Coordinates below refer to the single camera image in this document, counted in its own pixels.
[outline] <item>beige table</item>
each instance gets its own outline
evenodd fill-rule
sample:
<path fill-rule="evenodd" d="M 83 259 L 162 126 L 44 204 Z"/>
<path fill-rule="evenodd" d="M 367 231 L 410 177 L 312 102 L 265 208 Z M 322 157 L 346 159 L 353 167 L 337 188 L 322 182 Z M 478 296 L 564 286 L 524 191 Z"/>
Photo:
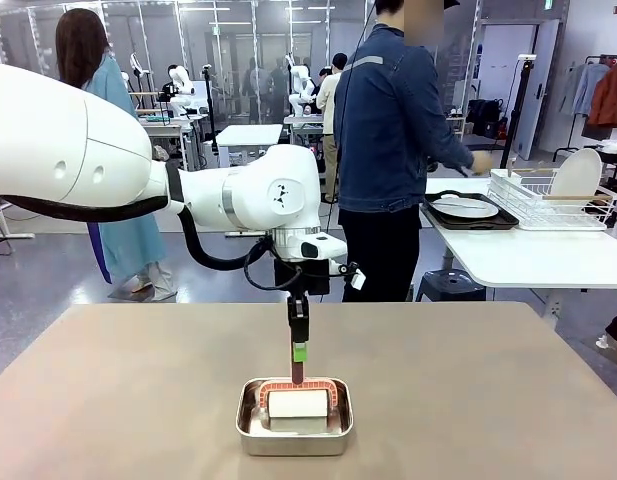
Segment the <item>beige table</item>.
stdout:
<path fill-rule="evenodd" d="M 312 306 L 352 393 L 339 458 L 252 458 L 244 382 L 287 373 L 284 304 L 72 308 L 0 377 L 0 480 L 617 480 L 617 398 L 520 304 Z"/>

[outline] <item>door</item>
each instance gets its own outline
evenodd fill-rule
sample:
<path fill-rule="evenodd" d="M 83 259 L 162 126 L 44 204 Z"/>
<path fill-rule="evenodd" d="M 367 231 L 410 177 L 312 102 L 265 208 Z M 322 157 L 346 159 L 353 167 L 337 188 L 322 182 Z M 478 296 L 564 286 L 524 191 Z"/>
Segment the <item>door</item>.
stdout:
<path fill-rule="evenodd" d="M 535 138 L 539 113 L 546 97 L 546 83 L 548 82 L 552 55 L 555 51 L 555 43 L 557 42 L 558 29 L 559 20 L 550 20 L 549 22 L 542 23 L 537 32 L 537 42 L 533 52 L 537 55 L 537 60 L 535 61 L 535 67 L 530 73 L 528 89 L 526 90 L 519 127 L 517 128 L 514 141 L 515 150 L 524 160 L 530 158 L 530 150 Z"/>

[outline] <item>man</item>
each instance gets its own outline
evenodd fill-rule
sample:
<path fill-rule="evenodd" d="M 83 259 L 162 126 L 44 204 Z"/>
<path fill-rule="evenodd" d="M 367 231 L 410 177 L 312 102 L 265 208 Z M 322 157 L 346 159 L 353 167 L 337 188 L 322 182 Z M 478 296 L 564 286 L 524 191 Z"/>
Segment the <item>man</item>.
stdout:
<path fill-rule="evenodd" d="M 319 84 L 315 86 L 315 89 L 312 91 L 312 94 L 315 96 L 315 100 L 313 100 L 312 102 L 310 102 L 308 105 L 310 105 L 310 113 L 312 115 L 320 115 L 321 109 L 319 107 L 317 107 L 317 97 L 319 96 L 319 90 L 321 90 L 321 86 L 324 83 L 324 80 L 326 79 L 326 77 L 328 75 L 332 75 L 332 68 L 331 67 L 324 67 L 321 70 L 319 70 Z"/>
<path fill-rule="evenodd" d="M 255 90 L 255 86 L 253 86 L 253 75 L 255 75 L 256 80 L 256 62 L 254 57 L 250 57 L 249 61 L 250 67 L 246 70 L 244 74 L 244 80 L 241 84 L 241 94 L 244 97 L 248 97 L 250 101 L 249 105 L 249 115 L 248 121 L 249 123 L 259 123 L 259 105 L 257 104 L 257 91 Z"/>
<path fill-rule="evenodd" d="M 425 44 L 443 28 L 443 3 L 405 3 L 406 12 L 404 0 L 376 0 L 378 23 L 344 69 L 335 94 L 339 223 L 348 261 L 366 276 L 361 291 L 346 286 L 345 302 L 406 300 L 419 257 L 419 204 L 429 157 L 477 173 L 492 164 L 487 153 L 471 154 L 453 135 L 432 56 L 407 45 Z"/>
<path fill-rule="evenodd" d="M 272 83 L 272 123 L 284 123 L 284 108 L 288 95 L 288 72 L 284 71 L 283 58 L 277 59 L 277 68 L 270 73 Z"/>
<path fill-rule="evenodd" d="M 324 114 L 324 157 L 326 160 L 326 192 L 323 200 L 334 203 L 337 196 L 337 145 L 333 135 L 333 117 L 335 115 L 335 90 L 341 77 L 341 71 L 346 66 L 348 57 L 338 53 L 332 58 L 332 75 L 321 82 L 317 95 L 317 108 Z"/>

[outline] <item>metal tray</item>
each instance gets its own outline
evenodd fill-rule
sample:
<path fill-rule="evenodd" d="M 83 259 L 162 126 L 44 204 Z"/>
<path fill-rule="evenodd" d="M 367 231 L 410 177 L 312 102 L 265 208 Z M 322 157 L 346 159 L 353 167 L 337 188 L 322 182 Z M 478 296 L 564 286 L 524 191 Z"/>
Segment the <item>metal tray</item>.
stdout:
<path fill-rule="evenodd" d="M 267 380 L 290 381 L 289 378 L 255 378 L 244 385 L 236 421 L 244 452 L 254 456 L 324 457 L 342 455 L 346 451 L 353 417 L 348 386 L 344 382 L 331 379 L 337 386 L 339 403 L 328 417 L 329 432 L 298 435 L 272 432 L 267 428 L 256 393 L 259 386 Z"/>

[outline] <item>black bag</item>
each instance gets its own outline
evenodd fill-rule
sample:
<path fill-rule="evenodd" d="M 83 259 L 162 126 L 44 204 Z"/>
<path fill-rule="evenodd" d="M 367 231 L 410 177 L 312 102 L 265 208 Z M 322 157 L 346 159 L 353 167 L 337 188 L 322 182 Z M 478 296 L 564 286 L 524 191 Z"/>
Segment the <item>black bag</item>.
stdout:
<path fill-rule="evenodd" d="M 466 122 L 473 123 L 472 133 L 486 136 L 487 123 L 499 123 L 503 100 L 471 100 L 468 102 Z"/>

